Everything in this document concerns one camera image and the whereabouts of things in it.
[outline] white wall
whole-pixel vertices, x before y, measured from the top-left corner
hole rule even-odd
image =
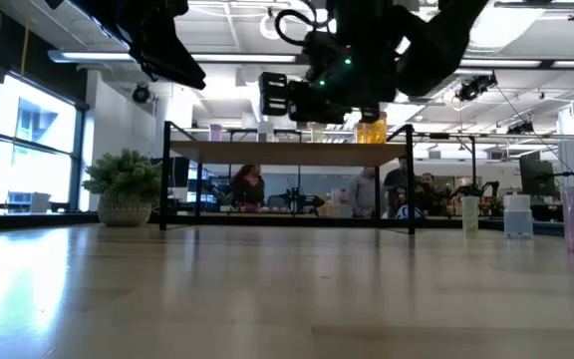
[[[154,157],[162,144],[156,143],[156,119],[132,100],[106,84],[97,71],[88,73],[87,103],[90,105],[84,133],[85,167],[103,154],[137,150]],[[81,210],[95,210],[98,196],[82,190]]]

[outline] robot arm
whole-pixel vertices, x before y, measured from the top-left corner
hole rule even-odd
[[[65,0],[46,0],[56,9]],[[178,40],[174,17],[187,0],[70,0],[103,31],[130,48],[130,55],[154,81],[166,78],[202,90],[205,73]]]
[[[307,18],[293,9],[279,13],[278,34],[303,47],[310,69],[302,82],[288,83],[281,74],[261,75],[263,115],[289,113],[297,122],[342,124],[346,113],[360,108],[363,119],[377,120],[379,103],[392,102],[397,90],[423,96],[457,69],[470,29],[488,0],[440,0],[441,12],[429,22],[394,3],[328,0],[337,33],[316,31],[323,24],[308,20],[314,30],[302,41],[288,38],[278,23],[287,16]],[[396,50],[405,37],[411,45],[401,55]]]

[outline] ceiling pipe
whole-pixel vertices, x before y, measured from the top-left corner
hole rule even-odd
[[[238,34],[236,33],[236,27],[234,26],[234,21],[231,18],[231,9],[229,8],[229,3],[223,2],[223,11],[227,16],[227,25],[229,26],[229,31],[231,32],[231,37],[234,40],[234,45],[236,46],[236,52],[241,52],[240,41],[238,40]]]

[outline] black equipment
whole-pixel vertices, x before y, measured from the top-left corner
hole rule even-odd
[[[495,74],[487,76],[475,76],[473,80],[462,83],[462,87],[455,93],[462,102],[474,101],[488,91],[488,88],[497,85]]]
[[[325,205],[325,202],[317,195],[302,195],[298,187],[288,188],[284,194],[277,195],[285,200],[289,207],[295,204],[295,210],[298,213],[305,212],[305,208],[309,212],[316,212],[316,209]]]
[[[46,0],[52,9],[65,0]],[[70,0],[101,28],[126,44],[153,81],[166,78],[194,89],[205,88],[205,73],[176,36],[174,17],[187,0]]]
[[[138,84],[135,91],[132,93],[132,99],[137,104],[145,104],[149,100],[151,93],[147,84]]]
[[[315,13],[310,0],[303,0]],[[364,122],[379,117],[379,103],[393,102],[397,90],[410,97],[427,94],[459,66],[473,23],[488,0],[439,1],[440,12],[429,22],[391,0],[328,0],[329,18],[312,21],[293,10],[276,16],[276,31],[302,46],[310,69],[305,81],[287,81],[281,74],[259,79],[261,112],[296,122],[342,124],[344,115],[360,108]],[[288,38],[280,21],[293,16],[312,26],[304,40]],[[336,19],[337,33],[320,32]],[[404,37],[411,44],[397,49]]]
[[[507,135],[522,135],[522,134],[532,134],[535,132],[533,123],[530,121],[522,122],[516,126],[508,128],[506,130]]]
[[[448,198],[448,199],[452,199],[452,198],[456,197],[458,194],[462,194],[465,196],[482,197],[482,196],[484,196],[484,193],[486,192],[486,190],[489,187],[492,188],[491,197],[497,198],[497,192],[499,191],[499,181],[497,181],[497,180],[496,181],[489,181],[489,182],[485,183],[482,187],[473,186],[473,185],[462,185],[462,186],[458,187],[457,190],[453,193],[450,192],[450,189],[447,189],[442,193],[442,196],[444,198]]]
[[[525,194],[555,195],[555,180],[551,163],[521,157],[519,171],[522,177],[522,191]]]

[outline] green plant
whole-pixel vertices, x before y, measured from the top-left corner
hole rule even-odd
[[[94,194],[104,194],[123,201],[137,196],[156,203],[159,199],[161,171],[137,151],[124,149],[120,155],[103,155],[87,169],[89,180],[83,187]]]
[[[220,202],[222,203],[222,205],[231,205],[231,202],[234,199],[234,192],[230,192],[228,194],[225,194],[223,192],[219,192],[218,193],[218,199],[220,199]]]

